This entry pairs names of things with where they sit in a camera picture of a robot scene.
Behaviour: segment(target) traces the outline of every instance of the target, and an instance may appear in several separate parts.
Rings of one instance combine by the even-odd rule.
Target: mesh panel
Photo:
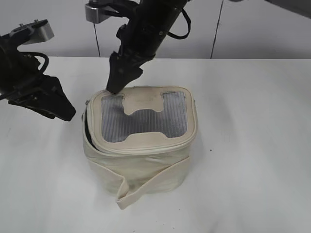
[[[108,96],[102,99],[102,136],[107,142],[122,142],[135,133],[161,132],[168,138],[181,137],[187,131],[186,100],[183,92],[162,95],[164,110],[137,110],[124,113],[123,97]]]

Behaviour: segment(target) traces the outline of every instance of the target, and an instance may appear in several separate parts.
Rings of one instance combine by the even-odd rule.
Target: cream bag
[[[192,94],[181,87],[133,87],[95,94],[83,115],[92,170],[125,209],[146,193],[177,188],[197,133]]]

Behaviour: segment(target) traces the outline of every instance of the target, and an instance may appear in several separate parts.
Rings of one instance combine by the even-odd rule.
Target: bag lid
[[[165,153],[188,146],[197,116],[190,91],[181,87],[132,87],[95,94],[87,106],[94,146],[119,154]]]

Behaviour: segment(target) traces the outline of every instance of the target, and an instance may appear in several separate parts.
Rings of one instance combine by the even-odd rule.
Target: fabric handle
[[[133,193],[129,194],[130,187],[128,185],[127,180],[125,179],[124,176],[121,176],[114,171],[94,162],[90,162],[94,165],[97,166],[100,169],[100,172],[103,176],[111,177],[114,180],[121,180],[121,186],[119,187],[119,190],[117,192],[117,200],[116,203],[120,207],[120,209],[124,210],[131,204],[135,203],[137,200],[139,200],[144,194],[148,193],[151,191],[155,186],[158,184],[161,184],[162,182],[172,179],[176,176],[180,176],[180,173],[187,170],[190,164],[190,158],[186,158],[168,168],[163,170],[162,172],[158,173],[156,176],[151,178],[148,182],[143,184],[138,190],[136,190]]]

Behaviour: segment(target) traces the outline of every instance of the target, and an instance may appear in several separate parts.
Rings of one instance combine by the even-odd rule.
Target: white tabletop
[[[132,85],[194,94],[199,132],[175,191],[121,211],[91,172],[82,146],[85,101],[105,87],[105,58],[52,57],[77,109],[49,120],[0,102],[1,233],[309,233],[311,61],[170,60]]]

